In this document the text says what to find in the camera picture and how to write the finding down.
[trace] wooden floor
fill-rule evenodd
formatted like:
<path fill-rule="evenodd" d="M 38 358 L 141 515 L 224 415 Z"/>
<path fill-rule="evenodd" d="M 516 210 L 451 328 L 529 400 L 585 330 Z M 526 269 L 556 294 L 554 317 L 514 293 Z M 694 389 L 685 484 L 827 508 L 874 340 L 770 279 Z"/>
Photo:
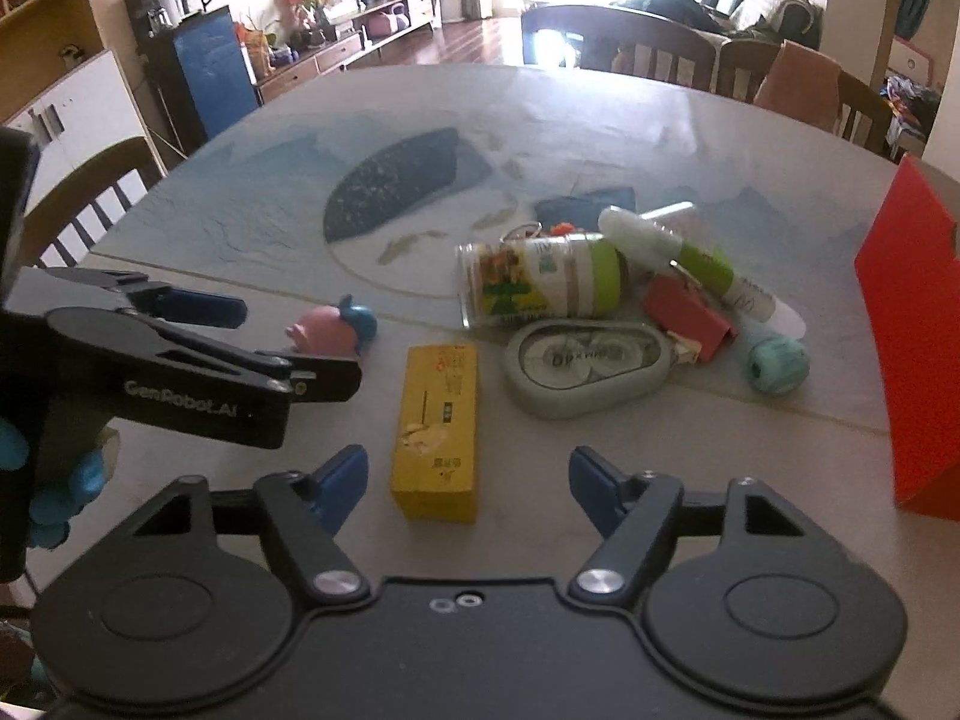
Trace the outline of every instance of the wooden floor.
<path fill-rule="evenodd" d="M 429 28 L 421 28 L 385 46 L 382 58 L 374 53 L 353 66 L 454 63 L 522 65 L 520 19 L 447 23 L 432 33 Z"/>

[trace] coffee maker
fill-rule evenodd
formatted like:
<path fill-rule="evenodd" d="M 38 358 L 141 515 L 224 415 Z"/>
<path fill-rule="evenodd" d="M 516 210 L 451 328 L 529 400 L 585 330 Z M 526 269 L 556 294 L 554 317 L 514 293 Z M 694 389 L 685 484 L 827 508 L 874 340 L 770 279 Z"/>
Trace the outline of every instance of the coffee maker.
<path fill-rule="evenodd" d="M 140 52 L 158 34 L 177 28 L 196 13 L 205 13 L 212 0 L 124 0 Z"/>

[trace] table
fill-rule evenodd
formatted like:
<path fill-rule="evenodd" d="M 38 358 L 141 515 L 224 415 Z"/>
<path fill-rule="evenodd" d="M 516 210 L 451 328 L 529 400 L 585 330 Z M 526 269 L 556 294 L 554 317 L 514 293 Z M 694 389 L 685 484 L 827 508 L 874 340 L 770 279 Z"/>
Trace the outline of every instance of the table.
<path fill-rule="evenodd" d="M 338 190 L 358 166 L 368 179 L 385 175 L 397 148 L 417 158 L 406 140 L 416 136 L 436 164 L 455 159 L 446 189 L 402 203 Z M 212 332 L 251 349 L 284 346 L 283 328 L 311 304 L 354 293 L 382 319 L 359 394 L 295 407 L 286 445 L 272 453 L 123 423 L 121 464 L 103 499 L 64 547 L 33 552 L 32 568 L 49 580 L 181 474 L 237 487 L 313 469 L 362 442 L 370 488 L 338 541 L 368 576 L 566 581 L 598 543 L 566 483 L 570 450 L 592 445 L 624 469 L 668 472 L 690 488 L 723 490 L 750 475 L 785 494 L 904 599 L 910 635 L 889 700 L 911 718 L 956 717 L 960 526 L 891 503 L 877 356 L 851 264 L 894 170 L 790 119 L 612 74 L 445 65 L 306 84 L 174 170 L 85 265 L 241 296 L 247 324 Z M 496 240 L 531 218 L 537 199 L 608 187 L 634 189 L 640 210 L 695 201 L 731 260 L 805 317 L 810 379 L 781 400 L 759 398 L 740 372 L 738 341 L 645 399 L 545 423 L 512 405 L 498 339 L 480 341 L 480 517 L 472 527 L 406 521 L 388 490 L 405 351 L 464 338 L 453 245 Z M 246 539 L 229 548 L 257 555 Z"/>

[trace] white glue stick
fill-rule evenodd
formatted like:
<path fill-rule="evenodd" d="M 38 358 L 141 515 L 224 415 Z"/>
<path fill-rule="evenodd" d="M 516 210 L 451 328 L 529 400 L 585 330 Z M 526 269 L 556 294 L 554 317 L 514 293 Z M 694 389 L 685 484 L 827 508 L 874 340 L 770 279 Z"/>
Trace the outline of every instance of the white glue stick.
<path fill-rule="evenodd" d="M 622 208 L 603 210 L 599 221 L 600 232 L 628 260 L 656 272 L 676 262 L 707 292 L 765 329 L 797 340 L 805 336 L 806 323 L 790 306 L 679 235 Z"/>

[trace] red paper bag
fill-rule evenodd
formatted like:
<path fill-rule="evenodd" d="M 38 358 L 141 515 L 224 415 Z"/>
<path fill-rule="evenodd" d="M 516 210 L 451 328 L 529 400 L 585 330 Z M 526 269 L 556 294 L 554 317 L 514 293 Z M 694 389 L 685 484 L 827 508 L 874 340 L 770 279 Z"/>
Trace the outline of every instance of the red paper bag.
<path fill-rule="evenodd" d="M 960 520 L 960 184 L 904 158 L 856 274 L 890 415 L 896 504 Z"/>

